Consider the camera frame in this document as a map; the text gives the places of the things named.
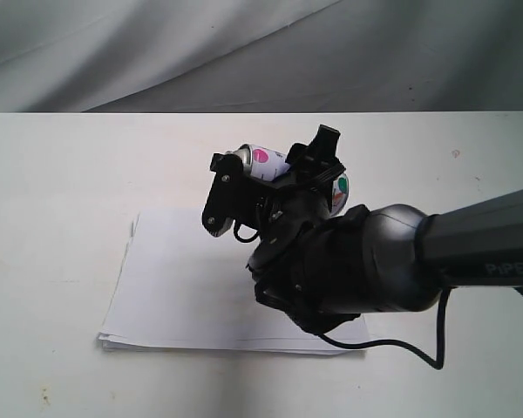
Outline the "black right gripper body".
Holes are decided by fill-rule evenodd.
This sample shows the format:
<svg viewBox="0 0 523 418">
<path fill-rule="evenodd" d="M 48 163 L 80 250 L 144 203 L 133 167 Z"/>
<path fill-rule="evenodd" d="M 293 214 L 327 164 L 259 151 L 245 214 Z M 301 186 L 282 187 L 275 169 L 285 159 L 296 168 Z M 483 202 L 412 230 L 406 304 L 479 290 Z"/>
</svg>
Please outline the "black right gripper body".
<svg viewBox="0 0 523 418">
<path fill-rule="evenodd" d="M 253 268 L 265 270 L 294 253 L 303 236 L 330 218 L 333 182 L 345 171 L 336 156 L 337 142 L 294 144 L 289 171 L 278 181 Z"/>
</svg>

